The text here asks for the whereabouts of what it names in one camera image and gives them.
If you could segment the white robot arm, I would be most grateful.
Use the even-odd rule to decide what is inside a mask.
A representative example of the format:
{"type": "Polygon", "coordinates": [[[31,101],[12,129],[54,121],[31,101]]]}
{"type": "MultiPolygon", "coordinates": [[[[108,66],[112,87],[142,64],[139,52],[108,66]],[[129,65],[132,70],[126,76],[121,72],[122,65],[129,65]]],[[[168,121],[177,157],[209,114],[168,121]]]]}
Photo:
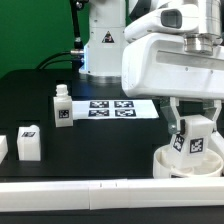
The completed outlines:
{"type": "Polygon", "coordinates": [[[179,100],[202,101],[215,121],[224,101],[224,0],[89,0],[90,38],[80,69],[119,79],[129,97],[163,102],[182,130],[179,100]]]}

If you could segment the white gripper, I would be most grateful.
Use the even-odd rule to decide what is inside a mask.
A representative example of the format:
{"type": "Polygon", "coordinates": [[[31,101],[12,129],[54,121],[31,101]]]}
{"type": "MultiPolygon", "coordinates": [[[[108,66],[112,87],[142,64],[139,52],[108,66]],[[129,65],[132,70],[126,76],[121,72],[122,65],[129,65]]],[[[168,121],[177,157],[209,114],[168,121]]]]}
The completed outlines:
{"type": "Polygon", "coordinates": [[[203,110],[217,130],[224,100],[224,46],[215,46],[212,56],[194,54],[184,50],[181,36],[149,34],[125,48],[121,80],[128,97],[163,97],[160,108],[171,135],[185,133],[178,98],[215,99],[204,100],[203,110]]]}

